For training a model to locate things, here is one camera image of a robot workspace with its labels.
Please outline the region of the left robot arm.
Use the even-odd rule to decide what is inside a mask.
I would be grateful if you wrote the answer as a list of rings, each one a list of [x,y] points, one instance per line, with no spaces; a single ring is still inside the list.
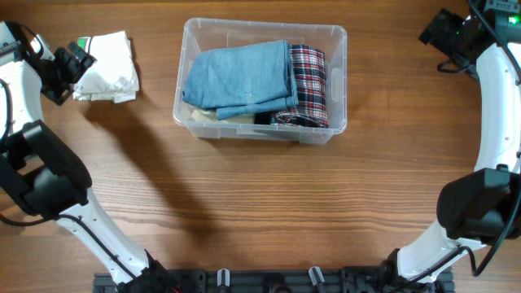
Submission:
[[[1,23],[1,187],[34,221],[75,235],[106,267],[118,292],[179,292],[179,282],[128,238],[94,196],[81,159],[44,123],[41,97],[62,105],[96,62],[77,43],[56,51],[30,28]]]

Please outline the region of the plaid shirt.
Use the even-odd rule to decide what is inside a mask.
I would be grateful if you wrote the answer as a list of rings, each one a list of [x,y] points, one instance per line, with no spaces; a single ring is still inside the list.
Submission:
[[[290,55],[299,104],[274,112],[270,124],[328,128],[325,53],[306,45],[291,45]]]

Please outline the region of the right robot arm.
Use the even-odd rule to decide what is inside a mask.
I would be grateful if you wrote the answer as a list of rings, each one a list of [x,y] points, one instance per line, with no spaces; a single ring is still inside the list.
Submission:
[[[447,56],[438,72],[479,82],[481,126],[473,173],[441,190],[436,220],[382,262],[379,292],[436,291],[463,256],[480,276],[506,240],[520,236],[520,4],[469,1],[466,18],[441,10],[419,41]]]

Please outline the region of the black garment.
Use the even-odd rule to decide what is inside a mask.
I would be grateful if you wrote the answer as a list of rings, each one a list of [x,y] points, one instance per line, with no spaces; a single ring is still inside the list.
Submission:
[[[277,119],[274,112],[256,113],[254,117],[255,125],[276,125]]]

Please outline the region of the white garment green tag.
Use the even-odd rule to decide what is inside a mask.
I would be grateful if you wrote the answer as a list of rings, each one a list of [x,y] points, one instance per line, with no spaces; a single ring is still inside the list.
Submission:
[[[131,41],[125,31],[80,37],[77,45],[95,57],[96,61],[75,84],[75,100],[124,103],[137,98],[138,74]]]

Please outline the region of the blue towel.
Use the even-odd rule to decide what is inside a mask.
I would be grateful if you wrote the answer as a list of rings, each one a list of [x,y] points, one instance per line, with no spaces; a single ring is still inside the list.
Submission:
[[[218,120],[297,106],[290,44],[278,40],[199,54],[186,78],[182,101],[215,111]]]

